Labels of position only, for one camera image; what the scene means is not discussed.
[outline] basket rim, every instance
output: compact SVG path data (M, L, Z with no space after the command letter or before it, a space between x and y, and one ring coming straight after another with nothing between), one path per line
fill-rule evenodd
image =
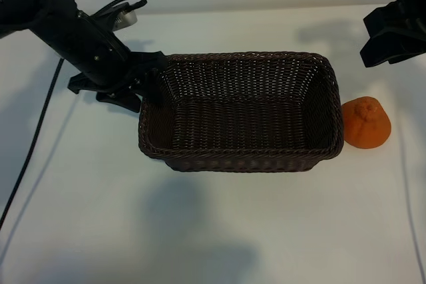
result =
M291 55L294 58L303 60L319 60L323 63L327 69L328 77L326 83L329 86L333 86L333 93L328 94L330 104L333 106L331 109L331 116L336 119L335 126L333 127L333 140L330 146L327 148L316 148L316 149L288 149L288 148L211 148L211 149L170 149L170 148L157 148L150 141L147 134L147 126L149 124L148 109L149 102L142 101L142 108L140 111L140 122L139 122L139 148L150 158L161 159L161 160L173 160L173 159L184 159L184 158L229 158L237 156L239 158L267 158L267 159L282 159L282 158L297 158L298 160L327 160L336 157L343 148L343 118L341 115L341 102L339 97L339 89L335 78L335 73L328 61L324 56L317 53L306 53L306 52L293 52L293 51L248 51L248 52L237 52L237 53L197 53L197 54L175 54L169 55L167 58L172 61L187 60L188 57L209 58L214 57L213 60L226 60L230 57L235 56L250 56L253 55L254 59L259 58L259 54L270 57L277 56L282 59L283 55Z

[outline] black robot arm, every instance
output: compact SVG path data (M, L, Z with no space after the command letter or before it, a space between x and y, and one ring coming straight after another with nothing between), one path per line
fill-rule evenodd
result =
M81 74L69 89L97 92L97 100L140 111L137 95L160 104L155 78L166 67L161 53L131 52L113 31L136 22L134 5L118 0L89 16L75 0L0 0L0 38L30 29Z
M426 0L396 0L365 19L370 40L361 50L366 67L398 63L426 53Z

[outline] brown wicker basket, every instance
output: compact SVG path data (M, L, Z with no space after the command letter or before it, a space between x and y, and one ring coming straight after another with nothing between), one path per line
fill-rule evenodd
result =
M343 147L339 89L311 53L171 55L139 146L173 170L299 172Z

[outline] wire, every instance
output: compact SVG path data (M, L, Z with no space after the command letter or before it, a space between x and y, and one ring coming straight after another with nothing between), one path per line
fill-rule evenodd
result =
M398 137L399 137L399 147L401 152L401 166L402 166L402 176L403 176L404 191L405 191L405 205L407 206L408 223L410 226L411 237L413 239L413 246L414 246L415 257L417 260L417 265L419 266L421 282L422 284L426 284L425 269L423 268L423 260L420 254L419 241L417 240L417 234L415 232L413 209L411 208L411 194L410 194L408 173L407 173L408 172L407 153L406 153L405 140L404 140L404 135L402 132L402 125L401 125L400 118L401 117L397 114L397 119L398 119L397 129L398 129Z
M52 79L51 85L49 87L49 91L47 91L46 100L45 100L45 103L43 105L43 109L41 110L41 113L40 113L39 122L37 123L37 127L35 129L33 141L31 143L31 146L29 147L27 158L25 159L25 162L24 162L24 164L22 166L22 169L21 169L21 173L19 173L18 180L16 181L15 186L13 187L12 193L9 196L9 199L7 200L6 207L5 207L4 211L3 211L3 214L1 215L1 219L0 219L0 231L1 231L2 227L3 227L3 224L5 223L6 216L7 216L7 213L9 212L9 209L11 208L13 199L15 198L16 193L18 192L18 188L19 188L19 185L22 182L22 179L24 177L25 171L27 171L27 167L28 167L28 164L29 164L29 162L31 160L31 157L33 156L33 152L34 152L34 149L35 149L35 144L37 143L37 139L39 138L39 134L40 134L40 130L41 130L41 125L43 124L43 121L45 119L47 107L49 106L49 102L50 102L51 97L52 97L53 89L55 88L56 81L58 80L59 72L61 71L63 63L64 63L64 59L61 59L59 61L59 63L58 63L58 66L56 67L55 74L53 75L53 79Z
M105 7L103 7L102 9L99 9L92 17L98 17L98 16L102 15L105 11L114 7L115 5L118 5L119 3L122 3L123 1L126 1L126 0L114 0L113 2L111 2L108 5L106 5ZM147 2L148 1L146 1L146 0L138 1L134 5L130 6L130 11L136 10L136 9L139 9L139 8L145 6L147 4Z

